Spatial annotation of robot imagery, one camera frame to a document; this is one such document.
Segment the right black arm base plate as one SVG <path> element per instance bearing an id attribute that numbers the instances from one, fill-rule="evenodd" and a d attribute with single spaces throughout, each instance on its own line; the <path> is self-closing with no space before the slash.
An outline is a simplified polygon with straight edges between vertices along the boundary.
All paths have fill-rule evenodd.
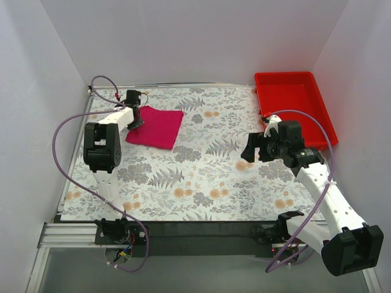
<path id="1" fill-rule="evenodd" d="M 250 229 L 250 236 L 258 244 L 278 244 L 287 241 L 277 224 L 255 225 Z"/>

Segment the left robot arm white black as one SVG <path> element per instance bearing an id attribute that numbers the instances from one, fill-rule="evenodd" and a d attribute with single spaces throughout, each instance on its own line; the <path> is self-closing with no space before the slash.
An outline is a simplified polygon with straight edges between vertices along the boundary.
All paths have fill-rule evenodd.
<path id="1" fill-rule="evenodd" d="M 104 215 L 95 223 L 104 236 L 116 244 L 124 244 L 130 236 L 123 204 L 119 197 L 117 178 L 122 160 L 120 133 L 143 124 L 141 119 L 141 95 L 137 90 L 127 90 L 126 98 L 118 111 L 104 119 L 87 123 L 84 128 L 83 159 L 98 184 L 98 194 L 107 205 Z"/>

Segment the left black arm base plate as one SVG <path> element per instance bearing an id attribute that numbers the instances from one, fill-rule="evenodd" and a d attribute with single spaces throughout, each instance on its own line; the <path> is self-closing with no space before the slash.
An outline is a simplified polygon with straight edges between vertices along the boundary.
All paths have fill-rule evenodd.
<path id="1" fill-rule="evenodd" d="M 94 244 L 125 245 L 132 242 L 135 245 L 146 245 L 146 234 L 140 226 L 136 225 L 97 228 Z"/>

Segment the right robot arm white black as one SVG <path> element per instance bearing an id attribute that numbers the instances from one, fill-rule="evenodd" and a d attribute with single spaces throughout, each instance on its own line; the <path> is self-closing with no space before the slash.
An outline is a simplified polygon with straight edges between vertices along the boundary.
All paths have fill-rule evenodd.
<path id="1" fill-rule="evenodd" d="M 282 242 L 298 239 L 321 255 L 326 269 L 334 276 L 375 267 L 384 234 L 377 225 L 369 225 L 347 202 L 331 169 L 315 148 L 307 148 L 298 121 L 282 121 L 273 115 L 266 119 L 265 132 L 250 133 L 241 158 L 253 163 L 283 161 L 316 201 L 327 223 L 322 228 L 311 216 L 300 211 L 280 214 L 276 234 Z"/>

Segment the magenta t shirt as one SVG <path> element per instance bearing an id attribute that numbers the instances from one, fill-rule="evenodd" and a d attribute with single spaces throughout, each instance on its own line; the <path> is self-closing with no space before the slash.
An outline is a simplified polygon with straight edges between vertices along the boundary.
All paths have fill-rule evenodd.
<path id="1" fill-rule="evenodd" d="M 125 141 L 163 150 L 172 150 L 177 139 L 184 113 L 181 110 L 158 110 L 141 107 L 144 123 L 130 130 Z"/>

